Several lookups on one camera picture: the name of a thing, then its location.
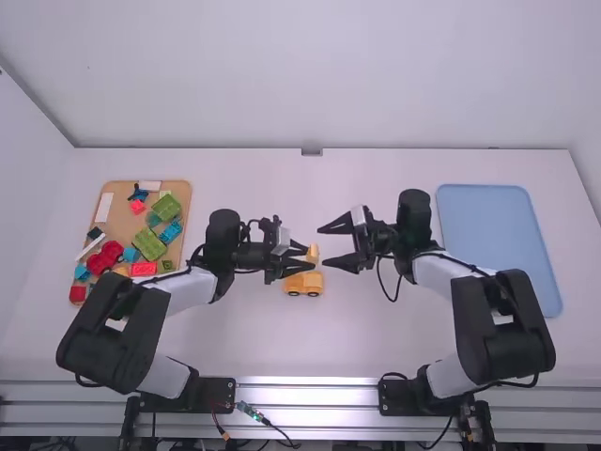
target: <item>cork board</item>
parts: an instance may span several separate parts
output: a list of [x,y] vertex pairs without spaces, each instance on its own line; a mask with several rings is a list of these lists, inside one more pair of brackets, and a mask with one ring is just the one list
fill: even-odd
[[[85,265],[86,260],[93,254],[97,254],[102,245],[107,241],[115,240],[119,242],[123,247],[133,247],[131,241],[136,233],[140,230],[147,227],[146,225],[146,214],[152,211],[152,205],[155,204],[160,198],[160,192],[149,192],[144,205],[146,210],[142,213],[135,215],[130,208],[130,201],[128,197],[133,194],[133,184],[138,182],[139,180],[119,180],[119,181],[108,181],[102,187],[99,199],[96,203],[96,208],[94,209],[93,216],[91,218],[91,223],[88,230],[83,231],[82,235],[85,237],[85,242],[83,249],[92,242],[86,236],[86,233],[94,228],[95,226],[101,229],[105,234],[106,238],[91,249],[89,252],[84,254],[79,260],[78,263]],[[181,260],[181,251],[184,242],[184,235],[186,233],[186,225],[188,223],[188,213],[190,211],[190,202],[192,199],[192,187],[190,183],[186,180],[162,180],[161,182],[161,191],[170,191],[171,195],[179,202],[181,205],[181,212],[179,214],[180,222],[183,226],[183,229],[179,236],[177,236],[172,242],[167,245],[167,252],[160,257],[160,260],[168,259],[174,263],[174,269],[179,268],[180,260]],[[95,222],[97,219],[97,211],[99,210],[100,200],[102,199],[103,194],[113,193],[113,199],[111,201],[110,209],[108,209],[108,215],[106,217],[106,222]],[[153,231],[158,235],[160,234],[166,227],[168,223],[161,223],[153,228]],[[146,261],[144,257],[140,257],[138,262]],[[115,264],[112,268],[112,271],[119,271],[119,269],[129,271],[129,266],[131,264],[125,261],[121,261]],[[90,274],[90,276],[84,281],[78,281],[73,278],[73,285],[75,287],[85,287],[86,292],[89,292],[90,286],[96,283],[98,277],[94,274]]]

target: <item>blue tray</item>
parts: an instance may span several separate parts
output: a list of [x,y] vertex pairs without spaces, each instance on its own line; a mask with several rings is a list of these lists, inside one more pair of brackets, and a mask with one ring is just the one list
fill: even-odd
[[452,255],[497,271],[525,271],[543,315],[561,314],[562,297],[526,190],[508,185],[442,185],[436,198],[444,247]]

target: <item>white table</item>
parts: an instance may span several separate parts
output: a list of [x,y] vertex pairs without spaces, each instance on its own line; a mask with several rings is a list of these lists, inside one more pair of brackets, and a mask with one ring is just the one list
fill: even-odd
[[[118,435],[124,397],[82,389],[54,363],[75,315],[67,301],[72,258],[110,179],[192,183],[185,256],[204,242],[208,215],[218,208],[245,221],[277,213],[294,239],[318,241],[322,257],[332,257],[350,252],[351,238],[316,229],[354,205],[391,222],[407,188],[433,195],[443,183],[523,186],[563,298],[561,316],[547,322],[557,366],[540,388],[483,397],[499,440],[601,443],[601,229],[566,150],[325,149],[323,157],[301,157],[298,149],[79,150],[52,219],[40,225],[46,239],[0,347],[0,396],[14,401],[0,409],[0,434]],[[434,196],[432,228],[439,239]],[[392,289],[392,265],[382,266]],[[237,399],[266,405],[271,421],[299,439],[435,438],[444,419],[380,417],[373,384],[386,371],[414,375],[454,350],[449,303],[409,284],[389,303],[375,272],[326,269],[325,277],[325,294],[313,299],[288,298],[258,274],[239,276],[218,303],[169,319],[159,349],[203,374],[238,377]],[[207,415],[165,414],[158,423],[160,435],[216,436]],[[275,438],[242,415],[223,423],[234,436]],[[141,424],[139,433],[148,434],[149,416]]]

